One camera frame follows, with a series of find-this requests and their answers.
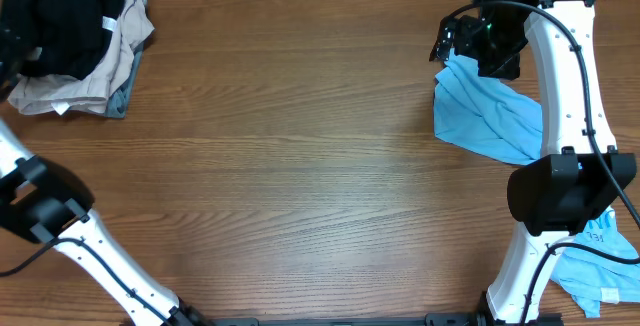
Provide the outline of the light blue t-shirt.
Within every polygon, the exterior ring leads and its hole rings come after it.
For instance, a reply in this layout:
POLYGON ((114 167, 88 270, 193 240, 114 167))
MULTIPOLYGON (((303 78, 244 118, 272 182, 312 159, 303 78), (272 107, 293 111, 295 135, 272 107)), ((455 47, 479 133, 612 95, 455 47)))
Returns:
MULTIPOLYGON (((478 75, 478 62, 451 54, 436 75, 435 136, 497 161, 528 165, 541 156, 542 108, 497 79, 478 75)), ((551 280, 598 318, 603 302, 639 301, 639 266, 568 248, 551 280)))

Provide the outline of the black polo shirt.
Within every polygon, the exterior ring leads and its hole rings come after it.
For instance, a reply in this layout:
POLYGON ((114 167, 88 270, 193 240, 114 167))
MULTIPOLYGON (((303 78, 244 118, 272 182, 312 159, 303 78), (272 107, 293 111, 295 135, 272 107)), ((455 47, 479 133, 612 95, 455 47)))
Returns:
POLYGON ((112 32, 105 17, 116 19, 125 0, 2 0, 1 23, 28 44, 29 58, 19 73, 83 79, 105 56, 112 32))

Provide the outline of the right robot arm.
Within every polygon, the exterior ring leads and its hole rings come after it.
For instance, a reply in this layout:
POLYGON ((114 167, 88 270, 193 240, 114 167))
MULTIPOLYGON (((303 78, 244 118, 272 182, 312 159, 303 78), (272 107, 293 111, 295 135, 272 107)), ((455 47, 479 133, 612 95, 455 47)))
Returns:
POLYGON ((596 0, 471 0, 440 23, 431 51, 443 63, 434 90, 442 141, 511 164, 515 227, 497 278, 472 312, 431 313, 429 325, 558 325, 539 310, 561 274, 636 269, 632 251, 580 236, 613 219, 637 172, 621 152, 600 95, 593 49, 596 0))

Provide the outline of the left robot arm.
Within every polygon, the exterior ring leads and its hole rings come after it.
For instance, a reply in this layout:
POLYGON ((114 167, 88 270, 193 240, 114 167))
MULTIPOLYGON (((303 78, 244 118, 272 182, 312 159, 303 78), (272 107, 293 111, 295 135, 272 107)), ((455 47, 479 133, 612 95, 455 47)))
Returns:
POLYGON ((31 153, 1 125, 1 227, 42 248, 1 275, 16 274, 50 249, 83 268, 135 325, 209 325, 156 282, 111 236, 86 185, 68 169, 31 153))

